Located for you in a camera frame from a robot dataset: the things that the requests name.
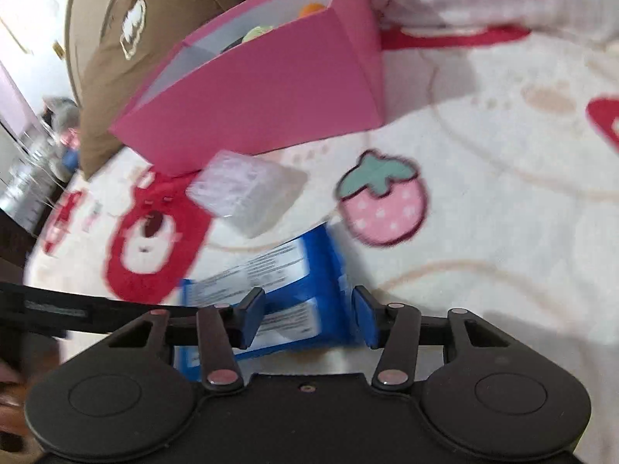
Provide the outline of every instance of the green strawberry leaves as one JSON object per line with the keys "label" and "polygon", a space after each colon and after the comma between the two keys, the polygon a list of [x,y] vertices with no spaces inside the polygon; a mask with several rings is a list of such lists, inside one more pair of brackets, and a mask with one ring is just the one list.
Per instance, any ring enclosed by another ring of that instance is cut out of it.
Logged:
{"label": "green strawberry leaves", "polygon": [[357,166],[343,176],[336,193],[343,200],[368,188],[373,195],[382,197],[391,191],[392,183],[410,181],[417,175],[417,169],[410,163],[367,150],[360,156]]}

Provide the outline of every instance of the pink strawberry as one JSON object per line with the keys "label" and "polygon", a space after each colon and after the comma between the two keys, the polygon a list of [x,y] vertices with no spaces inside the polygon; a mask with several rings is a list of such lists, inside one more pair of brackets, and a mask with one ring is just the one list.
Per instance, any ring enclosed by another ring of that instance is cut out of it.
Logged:
{"label": "pink strawberry", "polygon": [[338,183],[335,195],[349,230],[372,246],[411,238],[425,218],[428,203],[417,166],[376,150],[360,156]]}

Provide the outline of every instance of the round black disc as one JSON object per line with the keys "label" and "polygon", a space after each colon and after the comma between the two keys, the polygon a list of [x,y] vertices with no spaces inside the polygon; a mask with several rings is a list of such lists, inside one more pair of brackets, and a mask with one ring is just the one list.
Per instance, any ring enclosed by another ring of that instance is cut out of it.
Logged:
{"label": "round black disc", "polygon": [[174,368],[131,350],[70,361],[30,391],[28,425],[41,446],[81,462],[118,462],[173,438],[194,409],[194,390]]}
{"label": "round black disc", "polygon": [[479,348],[435,371],[422,407],[445,436],[492,459],[533,459],[574,445],[589,422],[584,387],[525,348]]}

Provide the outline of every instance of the white label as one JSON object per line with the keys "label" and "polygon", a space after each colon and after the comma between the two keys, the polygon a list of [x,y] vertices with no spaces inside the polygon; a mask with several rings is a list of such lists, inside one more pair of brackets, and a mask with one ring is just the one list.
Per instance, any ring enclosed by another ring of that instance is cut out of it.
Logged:
{"label": "white label", "polygon": [[190,286],[188,305],[205,307],[218,302],[239,303],[254,287],[266,293],[303,279],[310,273],[301,239],[287,242],[243,265]]}
{"label": "white label", "polygon": [[[320,334],[320,331],[320,316],[316,308],[316,299],[312,298],[294,307],[264,316],[251,346],[245,350],[234,349],[234,353],[241,354],[313,338]],[[200,366],[200,354],[197,347],[190,348],[187,360],[189,367]]]}

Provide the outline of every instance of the black strap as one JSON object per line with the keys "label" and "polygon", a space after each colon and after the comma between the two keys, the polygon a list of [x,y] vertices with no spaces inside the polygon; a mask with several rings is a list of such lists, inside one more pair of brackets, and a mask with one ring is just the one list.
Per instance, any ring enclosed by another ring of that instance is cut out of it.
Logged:
{"label": "black strap", "polygon": [[111,333],[152,309],[194,318],[195,307],[143,305],[0,282],[0,324],[64,336],[64,330]]}

